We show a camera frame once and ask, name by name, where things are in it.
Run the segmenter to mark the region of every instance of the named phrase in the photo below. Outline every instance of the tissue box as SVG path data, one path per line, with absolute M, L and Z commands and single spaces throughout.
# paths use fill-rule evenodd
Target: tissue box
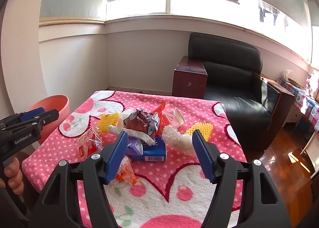
M 165 161 L 166 160 L 166 144 L 162 137 L 155 137 L 155 145 L 143 143 L 143 155 L 133 156 L 130 158 L 133 161 Z

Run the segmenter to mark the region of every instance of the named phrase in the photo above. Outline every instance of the white flower pattern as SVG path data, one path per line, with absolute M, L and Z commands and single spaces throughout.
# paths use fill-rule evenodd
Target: white flower pattern
M 102 114 L 121 113 L 124 110 L 121 103 L 106 100 L 113 94 L 111 90 L 96 91 L 60 124 L 60 133 L 69 138 L 78 137 L 89 128 L 90 117 L 100 118 Z

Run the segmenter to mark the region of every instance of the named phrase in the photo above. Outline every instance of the blue gripper pad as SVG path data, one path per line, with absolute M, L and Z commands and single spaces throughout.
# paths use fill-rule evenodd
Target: blue gripper pad
M 121 161 L 124 157 L 127 144 L 128 144 L 128 135 L 126 132 L 122 131 L 117 137 L 114 144 L 112 144 L 114 149 L 106 165 L 106 175 L 105 175 L 106 184 L 109 184 L 111 180 L 115 179 L 115 176 L 119 170 Z
M 214 162 L 210 157 L 205 143 L 208 143 L 204 140 L 201 132 L 199 130 L 195 130 L 192 136 L 193 147 L 195 149 L 197 158 L 199 160 L 199 164 L 202 167 L 204 175 L 211 183 L 213 183 L 216 179 L 214 174 Z
M 40 114 L 42 114 L 44 112 L 45 112 L 45 110 L 44 110 L 43 107 L 39 107 L 39 108 L 33 109 L 31 111 L 25 112 L 23 114 L 23 116 L 20 118 L 20 121 L 24 122 L 24 121 L 30 120 L 31 118 L 33 118 L 33 117 L 35 117 L 37 115 L 40 115 Z

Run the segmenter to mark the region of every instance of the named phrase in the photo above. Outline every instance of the pink polka dot blanket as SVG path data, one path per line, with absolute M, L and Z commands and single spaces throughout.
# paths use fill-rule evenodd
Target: pink polka dot blanket
M 168 111 L 178 108 L 185 118 L 179 128 L 184 133 L 196 122 L 213 125 L 209 142 L 216 144 L 235 160 L 246 161 L 237 137 L 227 120 L 221 102 L 201 99 L 154 96 L 120 91 L 97 91 L 79 106 L 22 163 L 22 170 L 34 188 L 41 192 L 53 169 L 61 159 L 70 163 L 80 161 L 77 139 L 101 114 L 122 112 L 133 108 L 152 111 L 168 101 Z M 104 143 L 112 143 L 115 135 L 103 135 Z M 135 228 L 200 227 L 211 203 L 216 185 L 205 179 L 195 156 L 187 156 L 167 145 L 165 162 L 136 162 L 131 165 L 138 179 L 135 185 L 119 182 L 105 186 L 107 198 L 119 226 Z M 241 202 L 242 182 L 237 181 L 233 212 L 229 226 L 237 223 Z M 92 227 L 87 210 L 83 182 L 78 181 L 82 222 Z

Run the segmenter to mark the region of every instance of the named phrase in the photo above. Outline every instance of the human hand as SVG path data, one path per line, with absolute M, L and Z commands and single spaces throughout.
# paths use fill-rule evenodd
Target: human hand
M 4 175 L 8 180 L 8 186 L 12 189 L 13 193 L 19 195 L 23 192 L 24 184 L 22 182 L 22 172 L 19 169 L 19 161 L 17 158 L 12 157 L 12 162 L 4 167 Z M 5 183 L 0 179 L 0 188 L 5 188 Z

